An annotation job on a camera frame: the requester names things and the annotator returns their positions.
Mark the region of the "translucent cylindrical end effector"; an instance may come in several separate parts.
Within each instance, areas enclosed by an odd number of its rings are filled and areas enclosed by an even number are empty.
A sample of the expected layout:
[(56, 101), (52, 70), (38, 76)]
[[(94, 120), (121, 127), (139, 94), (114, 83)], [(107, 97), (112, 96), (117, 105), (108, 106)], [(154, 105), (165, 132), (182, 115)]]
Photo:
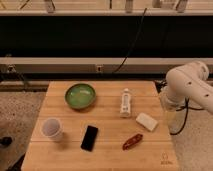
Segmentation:
[(164, 114), (167, 120), (167, 124), (171, 126), (176, 116), (176, 110), (178, 109), (178, 104), (169, 100), (164, 92), (161, 93), (161, 104), (164, 109)]

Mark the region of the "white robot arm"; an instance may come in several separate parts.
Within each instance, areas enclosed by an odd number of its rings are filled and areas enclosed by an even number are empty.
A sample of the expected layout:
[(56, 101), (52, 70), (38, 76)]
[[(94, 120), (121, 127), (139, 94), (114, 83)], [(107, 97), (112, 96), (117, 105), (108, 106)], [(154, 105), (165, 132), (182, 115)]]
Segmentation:
[(213, 114), (213, 87), (206, 80), (209, 77), (207, 65), (194, 61), (174, 67), (166, 74), (166, 86), (161, 89), (160, 100), (168, 124), (171, 124), (176, 110), (185, 99), (190, 99)]

